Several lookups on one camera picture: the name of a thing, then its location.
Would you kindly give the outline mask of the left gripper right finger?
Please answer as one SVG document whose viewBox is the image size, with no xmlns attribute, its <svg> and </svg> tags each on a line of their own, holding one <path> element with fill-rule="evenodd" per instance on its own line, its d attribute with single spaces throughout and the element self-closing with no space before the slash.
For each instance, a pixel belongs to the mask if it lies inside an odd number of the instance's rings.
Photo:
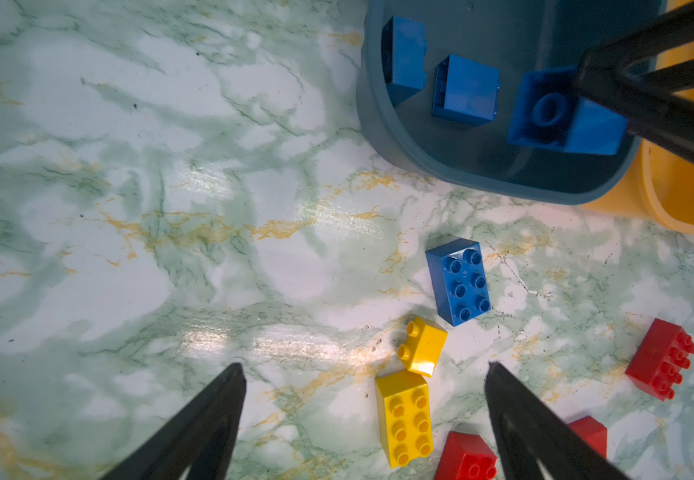
<svg viewBox="0 0 694 480">
<path fill-rule="evenodd" d="M 507 479 L 624 479 L 501 363 L 492 362 L 485 397 Z"/>
</svg>

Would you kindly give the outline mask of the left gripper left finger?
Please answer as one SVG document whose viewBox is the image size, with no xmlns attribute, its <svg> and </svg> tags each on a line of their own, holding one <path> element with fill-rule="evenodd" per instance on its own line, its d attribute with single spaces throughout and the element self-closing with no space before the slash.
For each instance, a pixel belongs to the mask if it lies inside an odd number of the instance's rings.
<svg viewBox="0 0 694 480">
<path fill-rule="evenodd" d="M 237 439 L 246 378 L 233 363 L 106 479 L 223 479 Z"/>
</svg>

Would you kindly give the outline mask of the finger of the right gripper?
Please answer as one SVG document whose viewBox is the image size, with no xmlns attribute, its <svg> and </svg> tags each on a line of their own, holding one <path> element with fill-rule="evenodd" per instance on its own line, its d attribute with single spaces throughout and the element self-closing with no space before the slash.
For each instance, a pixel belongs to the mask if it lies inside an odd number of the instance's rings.
<svg viewBox="0 0 694 480">
<path fill-rule="evenodd" d="M 694 165 L 694 59 L 634 75 L 632 66 L 694 42 L 694 1 L 642 28 L 587 49 L 573 82 L 576 94 L 623 117 L 629 130 Z"/>
</svg>

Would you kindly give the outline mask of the blue lego brick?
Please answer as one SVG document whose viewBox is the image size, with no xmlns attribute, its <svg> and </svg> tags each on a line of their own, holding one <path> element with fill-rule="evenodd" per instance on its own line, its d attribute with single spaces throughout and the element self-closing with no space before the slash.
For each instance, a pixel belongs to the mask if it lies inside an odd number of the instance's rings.
<svg viewBox="0 0 694 480">
<path fill-rule="evenodd" d="M 563 153 L 614 155 L 627 120 L 574 93 L 574 67 L 525 74 L 518 90 L 508 141 Z"/>
<path fill-rule="evenodd" d="M 480 244 L 456 239 L 430 249 L 426 259 L 437 312 L 457 327 L 491 309 Z"/>
<path fill-rule="evenodd" d="M 426 86 L 425 27 L 420 22 L 392 16 L 382 29 L 381 57 L 387 92 L 393 106 Z"/>
</svg>

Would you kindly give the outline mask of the yellow plastic bin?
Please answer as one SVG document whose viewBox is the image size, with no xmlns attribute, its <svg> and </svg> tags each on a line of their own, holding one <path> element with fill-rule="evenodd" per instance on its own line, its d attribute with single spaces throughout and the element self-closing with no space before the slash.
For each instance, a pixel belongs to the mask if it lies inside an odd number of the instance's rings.
<svg viewBox="0 0 694 480">
<path fill-rule="evenodd" d="M 657 69 L 694 59 L 694 42 L 661 53 Z M 694 89 L 678 92 L 694 101 Z M 653 220 L 694 236 L 694 165 L 642 140 L 623 178 L 605 195 L 582 205 L 610 215 Z"/>
</svg>

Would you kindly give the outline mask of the dark teal plastic bin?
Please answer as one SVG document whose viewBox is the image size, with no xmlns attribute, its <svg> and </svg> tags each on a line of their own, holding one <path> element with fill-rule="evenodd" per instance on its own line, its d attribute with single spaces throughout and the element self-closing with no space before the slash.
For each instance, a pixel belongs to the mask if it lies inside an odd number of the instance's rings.
<svg viewBox="0 0 694 480">
<path fill-rule="evenodd" d="M 592 202 L 629 169 L 641 141 L 587 155 L 513 145 L 508 132 L 522 77 L 574 67 L 583 52 L 663 14 L 663 1 L 372 1 L 356 87 L 361 128 L 391 164 L 478 190 L 556 204 Z M 420 23 L 426 86 L 393 104 L 382 66 L 382 31 L 394 17 Z M 496 117 L 482 126 L 433 115 L 437 65 L 457 55 L 497 69 Z"/>
</svg>

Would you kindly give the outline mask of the dark blue small lego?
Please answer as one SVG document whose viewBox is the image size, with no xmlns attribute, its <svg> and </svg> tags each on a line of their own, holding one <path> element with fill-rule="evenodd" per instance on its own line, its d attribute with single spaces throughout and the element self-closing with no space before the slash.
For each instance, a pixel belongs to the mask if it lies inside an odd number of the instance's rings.
<svg viewBox="0 0 694 480">
<path fill-rule="evenodd" d="M 499 70 L 449 55 L 436 67 L 432 115 L 480 126 L 497 115 Z"/>
</svg>

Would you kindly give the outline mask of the small red lego brick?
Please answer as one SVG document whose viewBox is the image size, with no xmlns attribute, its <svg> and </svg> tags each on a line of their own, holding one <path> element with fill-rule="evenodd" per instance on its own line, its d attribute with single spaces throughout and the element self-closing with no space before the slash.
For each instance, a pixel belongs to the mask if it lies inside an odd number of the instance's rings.
<svg viewBox="0 0 694 480">
<path fill-rule="evenodd" d="M 478 435 L 448 434 L 435 480 L 492 480 L 497 456 Z"/>
</svg>

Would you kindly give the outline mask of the long red lego brick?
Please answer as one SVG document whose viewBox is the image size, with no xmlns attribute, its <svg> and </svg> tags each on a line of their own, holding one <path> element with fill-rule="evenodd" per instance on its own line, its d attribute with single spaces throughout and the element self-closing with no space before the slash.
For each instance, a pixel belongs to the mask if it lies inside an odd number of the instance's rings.
<svg viewBox="0 0 694 480">
<path fill-rule="evenodd" d="M 568 424 L 569 428 L 603 458 L 607 457 L 608 430 L 592 416 L 585 416 Z"/>
</svg>

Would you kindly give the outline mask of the yellow lego brick long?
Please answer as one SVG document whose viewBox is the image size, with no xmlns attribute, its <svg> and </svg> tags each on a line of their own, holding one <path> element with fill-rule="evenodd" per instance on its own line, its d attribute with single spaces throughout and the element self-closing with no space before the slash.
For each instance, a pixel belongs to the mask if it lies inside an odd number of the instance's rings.
<svg viewBox="0 0 694 480">
<path fill-rule="evenodd" d="M 428 457 L 433 449 L 429 386 L 407 370 L 375 379 L 379 434 L 391 469 Z"/>
</svg>

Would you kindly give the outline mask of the small yellow lego brick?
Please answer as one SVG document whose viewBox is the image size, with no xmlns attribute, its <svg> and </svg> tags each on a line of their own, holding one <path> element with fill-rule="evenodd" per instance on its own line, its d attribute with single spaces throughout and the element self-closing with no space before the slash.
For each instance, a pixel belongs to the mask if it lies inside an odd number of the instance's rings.
<svg viewBox="0 0 694 480">
<path fill-rule="evenodd" d="M 404 367 L 425 377 L 431 377 L 438 364 L 448 333 L 415 317 L 407 324 L 407 338 L 398 348 Z"/>
</svg>

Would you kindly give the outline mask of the red lego brick upper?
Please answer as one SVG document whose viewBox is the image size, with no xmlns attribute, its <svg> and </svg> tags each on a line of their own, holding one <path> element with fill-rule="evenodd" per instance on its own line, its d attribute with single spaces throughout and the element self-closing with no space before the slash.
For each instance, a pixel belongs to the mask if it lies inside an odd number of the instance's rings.
<svg viewBox="0 0 694 480">
<path fill-rule="evenodd" d="M 660 400 L 673 400 L 673 387 L 683 382 L 681 372 L 694 355 L 691 335 L 679 325 L 656 318 L 625 370 L 641 391 Z"/>
</svg>

